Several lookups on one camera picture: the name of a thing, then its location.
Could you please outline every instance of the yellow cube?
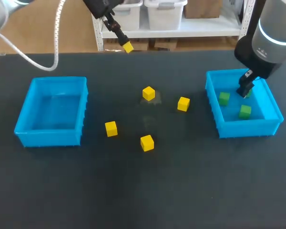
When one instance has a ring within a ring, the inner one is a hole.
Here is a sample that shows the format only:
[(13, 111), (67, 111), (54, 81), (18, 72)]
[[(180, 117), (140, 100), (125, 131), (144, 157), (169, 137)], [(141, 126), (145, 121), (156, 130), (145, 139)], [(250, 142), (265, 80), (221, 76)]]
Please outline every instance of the yellow cube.
[(118, 135), (118, 128), (116, 127), (115, 121), (105, 123), (107, 136), (116, 136)]
[(147, 101), (151, 101), (152, 99), (155, 98), (155, 90), (151, 87), (146, 87), (143, 89), (143, 98), (146, 99)]
[(177, 109), (180, 111), (187, 111), (190, 105), (190, 99), (180, 97)]
[(127, 42), (126, 44), (123, 45), (123, 48), (127, 53), (130, 53), (133, 51), (133, 46), (130, 42)]
[(141, 146), (144, 152), (154, 148), (153, 138), (150, 135), (141, 137)]

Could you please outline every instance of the black table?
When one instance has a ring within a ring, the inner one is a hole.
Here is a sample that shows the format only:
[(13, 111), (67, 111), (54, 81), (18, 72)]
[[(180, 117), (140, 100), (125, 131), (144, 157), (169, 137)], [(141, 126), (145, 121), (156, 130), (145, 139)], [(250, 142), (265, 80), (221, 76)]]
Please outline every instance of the black table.
[[(285, 118), (276, 136), (219, 139), (205, 73), (234, 68), (231, 51), (61, 54), (51, 73), (0, 57), (0, 229), (286, 227), (286, 64), (268, 80)], [(41, 76), (87, 77), (81, 147), (23, 148), (14, 135)], [(146, 86), (157, 90), (151, 104)], [(107, 138), (112, 120), (119, 135)], [(144, 153), (147, 134), (155, 150)]]

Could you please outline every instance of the empty blue bin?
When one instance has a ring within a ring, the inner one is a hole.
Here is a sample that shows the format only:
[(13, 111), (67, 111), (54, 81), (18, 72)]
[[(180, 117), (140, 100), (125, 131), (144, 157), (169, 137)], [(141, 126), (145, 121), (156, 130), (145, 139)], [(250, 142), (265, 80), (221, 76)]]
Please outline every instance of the empty blue bin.
[(33, 79), (14, 133), (25, 147), (79, 146), (87, 96), (86, 77)]
[[(254, 81), (252, 94), (242, 98), (236, 93), (239, 78), (248, 69), (209, 71), (206, 74), (206, 92), (220, 138), (274, 135), (283, 122), (283, 116), (264, 79)], [(230, 93), (228, 106), (218, 103), (221, 92)], [(252, 108), (250, 118), (238, 117), (241, 105)]]

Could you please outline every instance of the green block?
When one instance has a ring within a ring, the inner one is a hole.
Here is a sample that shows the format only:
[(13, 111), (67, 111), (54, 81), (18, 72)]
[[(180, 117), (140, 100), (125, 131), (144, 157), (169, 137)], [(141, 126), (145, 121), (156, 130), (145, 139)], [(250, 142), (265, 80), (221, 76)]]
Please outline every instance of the green block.
[(251, 107), (242, 105), (239, 112), (239, 118), (241, 119), (249, 119), (251, 114)]
[(246, 95), (246, 99), (247, 99), (247, 98), (250, 98), (251, 94), (252, 94), (252, 89), (250, 89), (248, 95)]
[(218, 103), (221, 106), (228, 106), (229, 99), (230, 99), (230, 93), (221, 92), (219, 94)]

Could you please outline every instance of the cable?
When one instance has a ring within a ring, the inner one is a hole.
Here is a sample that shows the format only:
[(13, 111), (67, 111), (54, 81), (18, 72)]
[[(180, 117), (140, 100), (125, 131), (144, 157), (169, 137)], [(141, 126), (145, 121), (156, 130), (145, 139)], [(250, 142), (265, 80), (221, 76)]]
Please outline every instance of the cable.
[(24, 54), (23, 52), (21, 52), (12, 42), (9, 41), (9, 39), (7, 39), (5, 36), (3, 36), (0, 33), (0, 37), (13, 49), (15, 50), (21, 57), (23, 57), (26, 61), (28, 61), (29, 63), (31, 63), (32, 65), (34, 65), (35, 67), (44, 70), (44, 71), (54, 71), (57, 68), (58, 65), (58, 54), (59, 54), (59, 50), (58, 50), (58, 43), (59, 43), (59, 25), (60, 25), (60, 19), (61, 19), (61, 11), (63, 8), (63, 5), (65, 4), (66, 0), (60, 0), (57, 11), (56, 11), (56, 17), (55, 17), (55, 26), (54, 26), (54, 64), (52, 67), (47, 68), (44, 67), (38, 63), (36, 63), (35, 61), (33, 61), (31, 58), (29, 58), (26, 54)]

